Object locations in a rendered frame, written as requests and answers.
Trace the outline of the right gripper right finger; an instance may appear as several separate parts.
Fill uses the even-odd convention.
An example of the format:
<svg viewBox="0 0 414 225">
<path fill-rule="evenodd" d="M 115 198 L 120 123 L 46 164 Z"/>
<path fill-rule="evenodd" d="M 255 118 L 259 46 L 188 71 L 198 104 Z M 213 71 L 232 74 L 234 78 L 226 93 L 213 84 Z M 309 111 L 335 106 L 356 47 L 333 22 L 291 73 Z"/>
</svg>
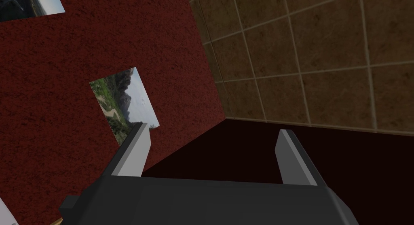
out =
<svg viewBox="0 0 414 225">
<path fill-rule="evenodd" d="M 327 186 L 292 130 L 279 131 L 275 155 L 283 184 Z"/>
</svg>

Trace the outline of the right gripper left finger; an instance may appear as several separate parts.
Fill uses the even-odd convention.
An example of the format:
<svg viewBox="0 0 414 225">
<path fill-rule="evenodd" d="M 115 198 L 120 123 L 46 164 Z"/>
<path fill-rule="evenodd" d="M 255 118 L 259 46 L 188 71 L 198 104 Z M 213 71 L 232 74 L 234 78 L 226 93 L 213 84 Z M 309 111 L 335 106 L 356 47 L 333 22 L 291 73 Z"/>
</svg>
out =
<svg viewBox="0 0 414 225">
<path fill-rule="evenodd" d="M 140 177 L 151 146 L 147 123 L 138 122 L 105 168 L 104 176 Z"/>
</svg>

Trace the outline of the mountain landscape wall picture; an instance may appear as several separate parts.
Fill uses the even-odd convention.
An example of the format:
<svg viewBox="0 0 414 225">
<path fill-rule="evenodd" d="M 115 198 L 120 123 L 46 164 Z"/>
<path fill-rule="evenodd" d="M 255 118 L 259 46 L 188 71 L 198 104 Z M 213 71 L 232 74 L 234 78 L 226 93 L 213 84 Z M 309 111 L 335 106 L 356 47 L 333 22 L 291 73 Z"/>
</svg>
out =
<svg viewBox="0 0 414 225">
<path fill-rule="evenodd" d="M 147 123 L 150 130 L 160 125 L 136 67 L 89 85 L 119 145 L 139 122 Z"/>
</svg>

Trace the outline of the dark landscape wall picture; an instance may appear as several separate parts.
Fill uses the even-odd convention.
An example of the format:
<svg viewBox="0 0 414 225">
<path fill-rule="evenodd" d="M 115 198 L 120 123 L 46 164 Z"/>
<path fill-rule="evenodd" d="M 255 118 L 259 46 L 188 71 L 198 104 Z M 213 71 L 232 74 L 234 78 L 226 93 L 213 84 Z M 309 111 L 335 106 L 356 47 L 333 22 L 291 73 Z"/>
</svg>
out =
<svg viewBox="0 0 414 225">
<path fill-rule="evenodd" d="M 0 22 L 64 12 L 61 0 L 0 0 Z"/>
</svg>

